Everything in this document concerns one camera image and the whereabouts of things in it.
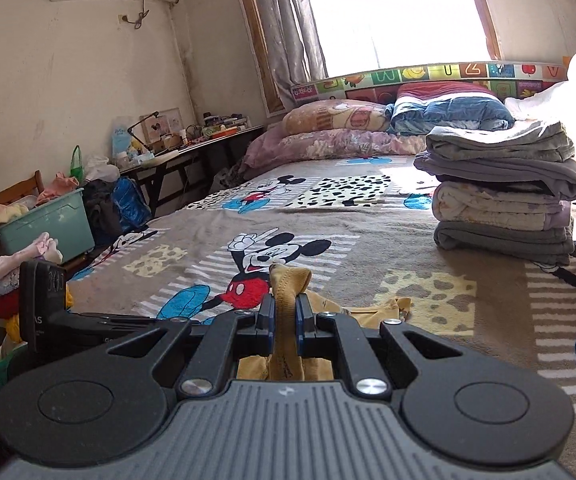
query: black power cord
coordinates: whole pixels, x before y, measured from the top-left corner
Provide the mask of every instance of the black power cord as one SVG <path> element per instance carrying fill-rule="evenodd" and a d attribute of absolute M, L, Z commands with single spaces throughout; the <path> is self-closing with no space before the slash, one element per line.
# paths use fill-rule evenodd
<path fill-rule="evenodd" d="M 149 9 L 144 11 L 143 6 L 144 6 L 144 2 L 143 2 L 143 0 L 142 0 L 142 12 L 139 13 L 139 16 L 137 17 L 137 19 L 136 19 L 134 22 L 129 22 L 129 21 L 128 21 L 128 16 L 125 16 L 125 15 L 124 15 L 123 18 L 122 18 L 122 19 L 124 20 L 124 22 L 130 23 L 131 25 L 134 25 L 135 30 L 138 30 L 138 29 L 142 28 L 143 18 L 145 18 L 146 16 L 148 16 L 148 13 L 150 12 Z"/>

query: stack of folded clothes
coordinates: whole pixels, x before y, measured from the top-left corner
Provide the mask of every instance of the stack of folded clothes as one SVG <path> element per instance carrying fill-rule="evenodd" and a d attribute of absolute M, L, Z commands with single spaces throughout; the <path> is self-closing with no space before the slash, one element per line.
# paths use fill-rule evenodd
<path fill-rule="evenodd" d="M 574 252 L 574 145 L 560 123 L 484 132 L 435 127 L 415 167 L 442 184 L 432 198 L 444 249 L 481 248 L 543 264 Z"/>

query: headboard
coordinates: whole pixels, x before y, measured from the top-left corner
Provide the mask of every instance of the headboard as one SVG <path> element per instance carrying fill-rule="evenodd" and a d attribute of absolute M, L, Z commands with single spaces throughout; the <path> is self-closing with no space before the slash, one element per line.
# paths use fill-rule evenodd
<path fill-rule="evenodd" d="M 565 80 L 563 66 L 543 63 L 492 64 L 489 62 L 399 66 L 322 79 L 292 87 L 298 105 L 323 99 L 355 99 L 390 104 L 403 83 L 459 80 L 476 83 L 506 97 L 525 98 Z"/>

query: green bag handle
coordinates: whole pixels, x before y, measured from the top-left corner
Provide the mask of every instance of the green bag handle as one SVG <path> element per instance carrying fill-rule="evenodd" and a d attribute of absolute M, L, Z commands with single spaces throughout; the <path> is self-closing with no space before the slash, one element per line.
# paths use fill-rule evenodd
<path fill-rule="evenodd" d="M 79 145 L 76 145 L 75 149 L 72 150 L 72 157 L 70 157 L 70 176 L 75 177 L 79 183 L 84 180 L 84 168 L 81 164 L 81 148 L 79 148 Z"/>

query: black spotted patch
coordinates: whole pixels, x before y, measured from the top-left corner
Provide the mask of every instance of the black spotted patch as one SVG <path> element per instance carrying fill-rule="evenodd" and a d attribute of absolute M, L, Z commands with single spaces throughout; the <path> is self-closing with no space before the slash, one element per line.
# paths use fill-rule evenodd
<path fill-rule="evenodd" d="M 383 193 L 390 185 L 387 175 L 358 175 L 324 178 L 285 207 L 362 207 L 368 208 L 383 201 Z"/>

